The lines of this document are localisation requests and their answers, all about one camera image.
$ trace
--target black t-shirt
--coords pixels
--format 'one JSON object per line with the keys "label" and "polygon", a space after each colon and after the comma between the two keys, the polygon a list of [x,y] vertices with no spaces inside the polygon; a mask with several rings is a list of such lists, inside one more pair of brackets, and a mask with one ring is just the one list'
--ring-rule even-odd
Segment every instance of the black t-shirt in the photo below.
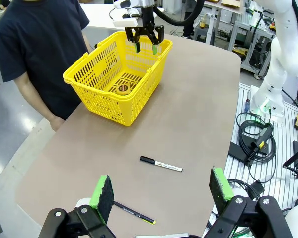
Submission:
{"label": "black t-shirt", "polygon": [[63,73],[87,52],[88,23],[77,0],[13,0],[0,19],[3,81],[27,72],[51,112],[66,119],[81,101]]}

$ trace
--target white marker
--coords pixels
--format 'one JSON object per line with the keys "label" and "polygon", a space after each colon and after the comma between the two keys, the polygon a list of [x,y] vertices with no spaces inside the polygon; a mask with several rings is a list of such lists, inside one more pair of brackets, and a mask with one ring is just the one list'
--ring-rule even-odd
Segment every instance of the white marker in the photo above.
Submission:
{"label": "white marker", "polygon": [[158,165],[158,166],[170,169],[170,170],[176,170],[176,171],[179,171],[179,172],[182,172],[182,170],[183,170],[182,168],[179,168],[179,167],[176,167],[176,166],[173,166],[173,165],[168,165],[168,164],[165,164],[163,162],[159,162],[159,161],[156,161],[154,159],[151,159],[151,158],[148,158],[148,157],[145,157],[145,156],[140,156],[139,159],[141,161],[144,161],[144,162],[147,162],[147,163],[150,163],[150,164],[153,164],[153,165]]}

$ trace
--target screw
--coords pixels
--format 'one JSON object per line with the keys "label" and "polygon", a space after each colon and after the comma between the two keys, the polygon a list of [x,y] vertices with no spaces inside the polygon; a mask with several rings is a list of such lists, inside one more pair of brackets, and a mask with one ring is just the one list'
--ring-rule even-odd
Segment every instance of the screw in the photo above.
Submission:
{"label": "screw", "polygon": [[243,202],[243,199],[238,197],[236,200],[235,200],[236,203],[238,204],[241,204]]}
{"label": "screw", "polygon": [[263,203],[265,204],[265,205],[267,205],[267,204],[269,204],[269,199],[268,198],[265,198],[264,200],[263,200]]}

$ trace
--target black marker cap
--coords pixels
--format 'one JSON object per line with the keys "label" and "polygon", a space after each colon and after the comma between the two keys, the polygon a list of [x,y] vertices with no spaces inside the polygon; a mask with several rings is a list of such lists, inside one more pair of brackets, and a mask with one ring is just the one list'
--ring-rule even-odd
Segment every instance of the black marker cap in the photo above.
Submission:
{"label": "black marker cap", "polygon": [[151,158],[148,158],[148,157],[145,157],[145,156],[140,156],[139,158],[141,161],[144,161],[144,162],[147,162],[147,163],[150,163],[150,164],[155,164],[155,160],[154,159],[151,159]]}

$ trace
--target bottle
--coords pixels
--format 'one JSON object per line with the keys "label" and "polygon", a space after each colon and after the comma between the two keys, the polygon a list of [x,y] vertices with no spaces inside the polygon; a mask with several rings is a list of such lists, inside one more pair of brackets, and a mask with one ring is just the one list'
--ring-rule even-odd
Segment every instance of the bottle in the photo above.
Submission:
{"label": "bottle", "polygon": [[204,16],[201,18],[200,21],[200,28],[203,29],[205,27],[205,23],[206,23],[206,13],[204,14]]}
{"label": "bottle", "polygon": [[245,112],[248,112],[249,109],[250,109],[250,102],[249,102],[249,99],[246,99],[246,103],[245,103],[245,109],[244,109],[244,111],[245,111]]}

